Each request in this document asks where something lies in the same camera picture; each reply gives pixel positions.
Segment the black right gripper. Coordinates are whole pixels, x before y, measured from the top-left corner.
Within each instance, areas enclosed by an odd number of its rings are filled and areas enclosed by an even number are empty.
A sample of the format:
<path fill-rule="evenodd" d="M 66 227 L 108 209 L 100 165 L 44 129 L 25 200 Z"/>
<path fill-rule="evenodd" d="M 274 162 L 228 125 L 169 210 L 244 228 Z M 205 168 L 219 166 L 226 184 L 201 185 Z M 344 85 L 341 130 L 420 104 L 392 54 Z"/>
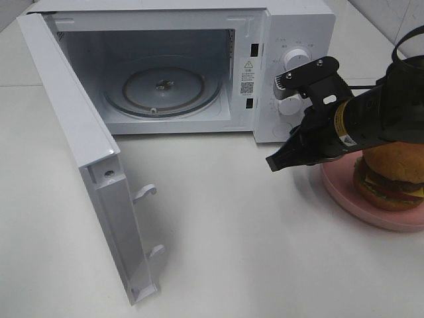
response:
<path fill-rule="evenodd" d="M 275 77 L 276 89 L 301 87 L 301 94 L 311 100 L 312 106 L 305 111 L 299 131 L 266 158 L 271 171 L 328 162 L 347 153 L 336 133 L 334 116 L 338 106 L 352 99 L 353 94 L 342 77 L 332 75 L 338 69 L 337 59 L 324 56 Z"/>

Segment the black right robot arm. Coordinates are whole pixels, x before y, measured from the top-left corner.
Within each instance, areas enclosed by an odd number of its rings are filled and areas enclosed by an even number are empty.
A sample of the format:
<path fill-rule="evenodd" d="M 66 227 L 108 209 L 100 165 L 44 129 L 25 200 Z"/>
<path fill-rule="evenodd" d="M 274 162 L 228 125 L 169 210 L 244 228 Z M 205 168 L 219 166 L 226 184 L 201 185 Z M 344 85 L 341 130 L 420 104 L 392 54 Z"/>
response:
<path fill-rule="evenodd" d="M 383 78 L 354 96 L 330 56 L 276 77 L 278 99 L 309 99 L 301 124 L 267 157 L 272 171 L 337 160 L 391 142 L 423 143 L 423 57 L 394 58 Z"/>

